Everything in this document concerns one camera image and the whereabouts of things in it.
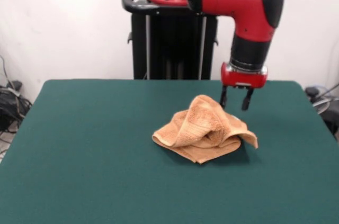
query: crumpled towel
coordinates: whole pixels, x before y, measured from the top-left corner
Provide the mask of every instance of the crumpled towel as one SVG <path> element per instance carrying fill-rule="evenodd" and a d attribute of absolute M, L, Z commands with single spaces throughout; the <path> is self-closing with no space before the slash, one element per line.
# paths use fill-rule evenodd
<path fill-rule="evenodd" d="M 174 114 L 153 134 L 153 141 L 200 164 L 240 147 L 242 138 L 258 148 L 256 135 L 247 125 L 206 95 L 198 95 L 188 110 Z"/>

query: electrical wire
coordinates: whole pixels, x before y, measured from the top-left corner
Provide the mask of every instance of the electrical wire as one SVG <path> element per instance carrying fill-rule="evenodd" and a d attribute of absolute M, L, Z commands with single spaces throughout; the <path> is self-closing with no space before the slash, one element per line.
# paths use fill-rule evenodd
<path fill-rule="evenodd" d="M 327 102 L 325 107 L 323 107 L 322 109 L 318 110 L 318 114 L 324 113 L 329 108 L 330 104 L 331 104 L 330 102 Z"/>
<path fill-rule="evenodd" d="M 333 86 L 332 88 L 330 88 L 329 90 L 327 90 L 325 93 L 322 93 L 321 95 L 317 96 L 315 100 L 320 99 L 321 97 L 325 96 L 326 94 L 330 93 L 331 91 L 333 91 L 334 89 L 336 89 L 339 86 L 339 83 L 336 84 L 335 86 Z"/>
<path fill-rule="evenodd" d="M 7 81 L 8 81 L 8 83 L 11 85 L 12 89 L 15 90 L 15 87 L 14 87 L 12 81 L 10 81 L 8 76 L 7 76 L 7 71 L 6 71 L 6 66 L 5 66 L 5 59 L 2 57 L 2 55 L 0 55 L 0 59 L 2 60 L 2 67 L 3 67 L 3 71 L 4 71 L 4 74 L 5 74 L 5 77 L 6 77 Z M 15 96 L 15 101 L 16 101 L 17 113 L 22 118 L 25 118 L 25 116 L 20 113 L 19 99 L 17 98 L 17 96 Z"/>
<path fill-rule="evenodd" d="M 315 88 L 317 88 L 317 89 L 322 89 L 322 90 L 324 90 L 324 91 L 328 91 L 328 88 L 325 87 L 325 86 L 323 86 L 323 85 L 312 85 L 312 86 L 310 86 L 310 87 L 315 87 Z"/>
<path fill-rule="evenodd" d="M 319 105 L 322 105 L 322 104 L 325 104 L 325 103 L 329 103 L 329 102 L 332 102 L 332 101 L 339 101 L 339 97 L 336 97 L 336 98 L 326 98 L 324 100 L 315 102 L 315 103 L 313 103 L 313 107 L 317 107 Z"/>
<path fill-rule="evenodd" d="M 0 138 L 0 141 L 3 142 L 3 143 L 6 143 L 6 144 L 11 144 L 11 142 L 7 141 L 7 140 L 4 140 L 2 138 Z"/>

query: white wall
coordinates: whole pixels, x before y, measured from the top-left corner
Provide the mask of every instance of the white wall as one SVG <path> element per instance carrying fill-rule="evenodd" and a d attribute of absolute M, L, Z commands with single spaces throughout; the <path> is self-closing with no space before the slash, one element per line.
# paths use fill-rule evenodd
<path fill-rule="evenodd" d="M 51 78 L 132 78 L 130 14 L 121 0 L 0 0 L 0 18 L 8 75 L 32 100 Z M 219 19 L 213 79 L 229 58 L 233 30 L 232 19 Z M 286 0 L 267 59 L 270 78 L 330 86 L 338 62 L 339 0 Z"/>

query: green tablecloth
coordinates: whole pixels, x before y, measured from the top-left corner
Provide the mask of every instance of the green tablecloth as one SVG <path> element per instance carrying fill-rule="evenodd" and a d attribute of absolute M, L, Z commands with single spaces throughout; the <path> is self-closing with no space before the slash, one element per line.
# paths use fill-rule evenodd
<path fill-rule="evenodd" d="M 0 223 L 339 223 L 339 150 L 293 82 L 268 82 L 240 110 L 259 149 L 204 165 L 154 130 L 220 82 L 47 82 L 0 164 Z"/>

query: red robot arm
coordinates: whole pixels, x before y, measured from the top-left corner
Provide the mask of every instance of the red robot arm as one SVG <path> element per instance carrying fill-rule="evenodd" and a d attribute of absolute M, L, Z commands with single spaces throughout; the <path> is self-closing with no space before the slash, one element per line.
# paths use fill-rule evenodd
<path fill-rule="evenodd" d="M 231 16 L 235 20 L 230 61 L 221 68 L 220 104 L 226 104 L 227 86 L 246 87 L 247 104 L 243 105 L 246 110 L 253 89 L 265 84 L 264 62 L 279 24 L 283 0 L 188 0 L 188 4 L 197 13 Z"/>

